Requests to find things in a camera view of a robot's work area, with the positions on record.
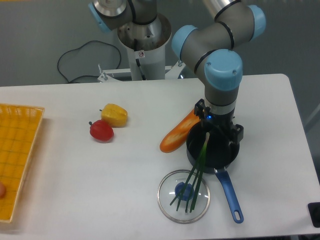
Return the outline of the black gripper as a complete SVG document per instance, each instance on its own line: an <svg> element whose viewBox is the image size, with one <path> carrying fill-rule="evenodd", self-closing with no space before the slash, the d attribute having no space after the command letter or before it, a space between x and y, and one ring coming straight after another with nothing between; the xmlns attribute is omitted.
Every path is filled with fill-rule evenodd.
<svg viewBox="0 0 320 240"><path fill-rule="evenodd" d="M229 142L231 144L239 145L244 138L244 127L240 124L233 124L234 111L224 115L213 114L211 112L205 115L205 110L205 100L201 98L194 105L193 109L193 114L198 118L202 118L200 120L200 126L208 131L217 127L229 137Z"/></svg>

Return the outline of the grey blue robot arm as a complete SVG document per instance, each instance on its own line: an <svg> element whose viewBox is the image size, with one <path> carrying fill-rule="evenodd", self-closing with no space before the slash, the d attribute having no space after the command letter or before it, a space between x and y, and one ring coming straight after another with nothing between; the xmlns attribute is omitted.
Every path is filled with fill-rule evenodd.
<svg viewBox="0 0 320 240"><path fill-rule="evenodd" d="M233 142L243 134L233 125L242 59L234 48L260 36L266 28L264 12L240 0L207 0L214 23L205 29L192 25L172 33L168 19L155 0L94 0L88 7L103 32L117 31L127 50L131 77L160 80L165 77L165 45L204 84L205 99L194 112L202 123L219 127Z"/></svg>

